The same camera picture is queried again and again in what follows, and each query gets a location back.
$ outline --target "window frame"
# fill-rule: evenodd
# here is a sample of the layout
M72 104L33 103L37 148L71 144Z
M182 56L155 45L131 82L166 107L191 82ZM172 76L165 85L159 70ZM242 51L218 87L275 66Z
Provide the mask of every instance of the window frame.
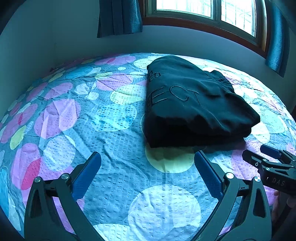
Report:
M244 30L221 19L221 0L213 0L212 16L156 10L156 0L139 0L143 25L164 25L191 28L215 34L267 57L270 40L268 0L255 0L256 31L255 37Z

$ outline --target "black bracket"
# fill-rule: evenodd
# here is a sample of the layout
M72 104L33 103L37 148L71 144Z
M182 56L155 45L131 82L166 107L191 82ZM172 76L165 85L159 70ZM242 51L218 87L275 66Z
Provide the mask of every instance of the black bracket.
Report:
M244 150L242 158L258 169L263 185L292 196L296 195L296 156L267 145L262 145L260 151L281 163L271 162L249 150Z
M90 224L76 200L82 198L101 166L101 156L94 152L71 174L44 181L36 177L28 198L24 236L27 241L104 241ZM64 228L52 197L58 197L73 228L72 234Z
M259 177L238 179L210 162L202 151L194 163L211 195L219 200L206 223L191 241L269 241L271 215L264 186ZM230 231L219 235L238 196L242 201Z

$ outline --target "bed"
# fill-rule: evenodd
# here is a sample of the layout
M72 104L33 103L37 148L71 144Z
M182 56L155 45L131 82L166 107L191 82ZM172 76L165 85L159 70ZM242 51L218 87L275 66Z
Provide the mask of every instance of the bed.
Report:
M146 67L165 55L133 53L65 63L11 104L0 123L0 206L22 236L33 179L70 173L93 151L101 154L102 166L77 203L104 239L189 240L202 227L218 201L193 164L194 148L150 148L142 131ZM228 66L179 57L202 70L220 71L261 117L244 141L202 147L212 162L250 180L259 174L242 160L243 150L265 156L259 148L267 144L295 153L295 121L273 91ZM266 187L266 193L272 205L273 190ZM64 226L73 232L59 200L54 201Z

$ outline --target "blue curtain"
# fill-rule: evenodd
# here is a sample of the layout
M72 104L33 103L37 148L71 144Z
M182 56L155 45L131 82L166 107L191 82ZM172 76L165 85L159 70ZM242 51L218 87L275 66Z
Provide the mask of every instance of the blue curtain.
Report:
M142 32L138 0L100 0L98 38Z
M289 25L275 4L270 7L271 36L266 65L284 77L290 51Z

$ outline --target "wall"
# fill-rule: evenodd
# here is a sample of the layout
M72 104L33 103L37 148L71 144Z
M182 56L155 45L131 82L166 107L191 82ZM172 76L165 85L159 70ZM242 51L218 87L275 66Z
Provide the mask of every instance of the wall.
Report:
M99 1L55 0L57 63L106 53L153 52L210 59L242 70L272 89L292 111L296 104L296 37L291 31L287 71L281 78L265 59L228 39L192 29L144 26L142 33L97 39Z
M50 6L47 0L25 1L0 35L0 119L54 65Z

